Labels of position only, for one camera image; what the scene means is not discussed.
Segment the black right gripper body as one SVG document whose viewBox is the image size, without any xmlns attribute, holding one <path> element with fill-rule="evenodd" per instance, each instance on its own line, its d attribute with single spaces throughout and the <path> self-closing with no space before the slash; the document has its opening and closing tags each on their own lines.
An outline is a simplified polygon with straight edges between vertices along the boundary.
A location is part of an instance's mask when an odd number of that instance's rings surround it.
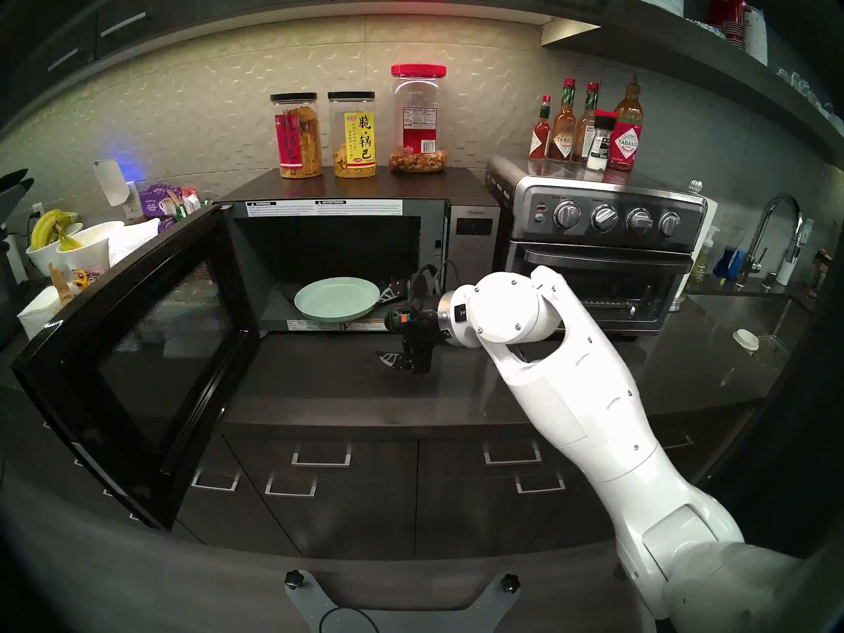
<svg viewBox="0 0 844 633">
<path fill-rule="evenodd" d="M 438 313 L 436 307 L 396 306 L 396 334 L 403 351 L 413 354 L 414 374 L 431 371 L 433 349 L 442 342 Z"/>
</svg>

